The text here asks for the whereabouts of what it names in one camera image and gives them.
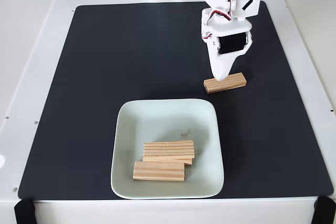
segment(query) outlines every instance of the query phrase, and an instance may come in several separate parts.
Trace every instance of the square plate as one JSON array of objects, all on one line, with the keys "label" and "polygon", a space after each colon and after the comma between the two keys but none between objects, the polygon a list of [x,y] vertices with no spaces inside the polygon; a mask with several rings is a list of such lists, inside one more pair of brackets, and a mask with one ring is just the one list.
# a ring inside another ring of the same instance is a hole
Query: square plate
[{"label": "square plate", "polygon": [[[205,198],[224,183],[222,152],[213,105],[200,99],[142,100],[125,103],[118,115],[111,187],[126,199]],[[194,140],[195,158],[184,182],[134,180],[134,162],[143,144]]]}]

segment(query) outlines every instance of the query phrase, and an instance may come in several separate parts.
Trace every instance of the wood block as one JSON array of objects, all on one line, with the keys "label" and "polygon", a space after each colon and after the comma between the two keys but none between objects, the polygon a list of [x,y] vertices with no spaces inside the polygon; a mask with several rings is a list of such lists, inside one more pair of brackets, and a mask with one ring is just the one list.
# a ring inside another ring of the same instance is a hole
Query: wood block
[{"label": "wood block", "polygon": [[184,158],[195,158],[195,154],[183,154],[183,155],[169,155],[165,153],[165,155],[158,154],[158,155],[143,155],[146,161],[153,160],[153,159],[184,159]]},{"label": "wood block", "polygon": [[204,80],[204,87],[208,94],[228,89],[235,89],[246,85],[246,79],[242,73],[229,74],[223,81],[215,78]]},{"label": "wood block", "polygon": [[184,163],[135,161],[133,178],[139,180],[184,181]]},{"label": "wood block", "polygon": [[166,159],[190,159],[195,157],[194,141],[145,143],[143,148],[145,161]]},{"label": "wood block", "polygon": [[172,163],[184,163],[185,165],[192,165],[193,159],[192,158],[185,158],[185,159],[151,159],[151,162],[172,162]]}]

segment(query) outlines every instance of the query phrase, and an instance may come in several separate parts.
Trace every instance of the black surface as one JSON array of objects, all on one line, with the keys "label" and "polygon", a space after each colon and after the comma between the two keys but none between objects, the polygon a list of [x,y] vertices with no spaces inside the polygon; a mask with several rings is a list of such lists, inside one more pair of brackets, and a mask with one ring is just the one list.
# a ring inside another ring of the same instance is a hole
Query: black surface
[{"label": "black surface", "polygon": [[225,181],[214,198],[321,196],[328,172],[265,3],[235,61],[243,88],[206,94],[205,3],[80,6],[37,129],[19,197],[120,199],[111,190],[115,124],[131,100],[199,98],[217,113]]}]

